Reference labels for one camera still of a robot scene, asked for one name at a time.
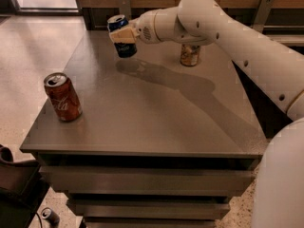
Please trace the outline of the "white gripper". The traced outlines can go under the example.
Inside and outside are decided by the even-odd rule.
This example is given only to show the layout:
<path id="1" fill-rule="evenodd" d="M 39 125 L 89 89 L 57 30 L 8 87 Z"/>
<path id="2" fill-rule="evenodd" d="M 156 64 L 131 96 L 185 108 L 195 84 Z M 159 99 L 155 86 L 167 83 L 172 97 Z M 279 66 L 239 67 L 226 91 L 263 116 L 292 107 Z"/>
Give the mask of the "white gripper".
<path id="1" fill-rule="evenodd" d="M 155 30 L 155 19 L 158 10 L 150 10 L 143 13 L 139 18 L 130 21 L 133 27 L 124 27 L 109 33 L 109 37 L 113 43 L 119 44 L 135 44 L 139 37 L 147 44 L 157 44 L 160 39 Z"/>

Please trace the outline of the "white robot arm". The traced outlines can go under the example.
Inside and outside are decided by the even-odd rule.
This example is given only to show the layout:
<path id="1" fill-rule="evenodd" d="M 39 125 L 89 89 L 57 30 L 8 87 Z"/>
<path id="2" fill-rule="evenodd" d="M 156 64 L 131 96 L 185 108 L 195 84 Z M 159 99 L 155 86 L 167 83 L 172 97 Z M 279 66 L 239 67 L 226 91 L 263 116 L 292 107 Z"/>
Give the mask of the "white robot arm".
<path id="1" fill-rule="evenodd" d="M 304 57 L 227 15 L 215 0 L 180 0 L 109 32 L 114 43 L 217 44 L 293 122 L 269 142 L 256 176 L 252 228 L 304 228 Z"/>

